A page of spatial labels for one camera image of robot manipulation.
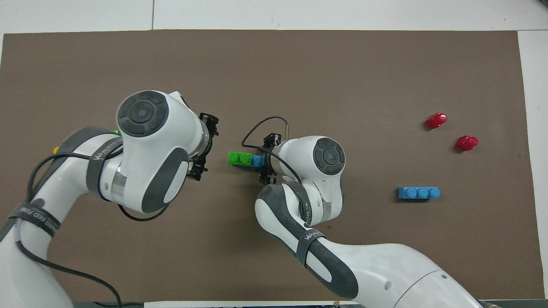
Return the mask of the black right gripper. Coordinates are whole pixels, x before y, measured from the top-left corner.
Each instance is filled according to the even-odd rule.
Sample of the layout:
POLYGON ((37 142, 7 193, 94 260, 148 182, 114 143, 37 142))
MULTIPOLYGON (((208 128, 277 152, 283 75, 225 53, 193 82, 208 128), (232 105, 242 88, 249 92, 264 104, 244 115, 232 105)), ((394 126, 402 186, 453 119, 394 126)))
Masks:
POLYGON ((263 185, 276 184, 276 171, 272 167, 271 159, 272 156, 270 152, 273 149, 281 144, 282 135, 277 133, 270 133, 268 136, 263 138, 263 146, 258 150, 264 156, 264 164, 262 168, 259 169, 259 182, 263 185))

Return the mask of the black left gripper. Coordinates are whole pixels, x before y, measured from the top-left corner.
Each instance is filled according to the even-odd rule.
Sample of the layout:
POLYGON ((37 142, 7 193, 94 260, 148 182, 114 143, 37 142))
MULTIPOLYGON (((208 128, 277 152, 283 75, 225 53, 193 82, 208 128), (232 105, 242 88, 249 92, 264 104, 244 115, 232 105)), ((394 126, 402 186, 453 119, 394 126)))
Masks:
POLYGON ((219 119, 216 116, 207 113, 200 113, 199 118, 204 124, 204 129, 207 129, 207 133, 204 133, 202 139, 200 140, 200 144, 197 148, 198 154, 192 156, 189 161, 188 179, 193 179, 196 181, 200 181, 202 174, 208 171, 206 168, 207 155, 213 146, 214 136, 219 135, 217 130, 219 119))

